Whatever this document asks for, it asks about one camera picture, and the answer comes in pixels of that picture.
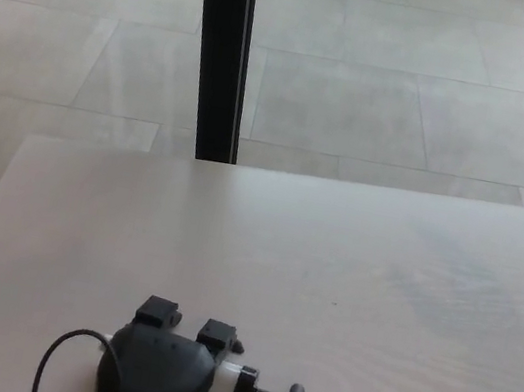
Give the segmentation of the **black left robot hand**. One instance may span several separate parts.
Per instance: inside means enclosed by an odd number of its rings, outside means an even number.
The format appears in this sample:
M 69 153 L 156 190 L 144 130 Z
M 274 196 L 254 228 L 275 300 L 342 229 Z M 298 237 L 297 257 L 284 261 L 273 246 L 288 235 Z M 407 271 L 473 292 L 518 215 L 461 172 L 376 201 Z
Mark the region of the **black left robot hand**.
M 173 329 L 179 305 L 150 296 L 133 320 L 109 339 L 96 374 L 96 392 L 210 392 L 227 354 L 242 354 L 235 327 L 208 320 L 195 340 Z

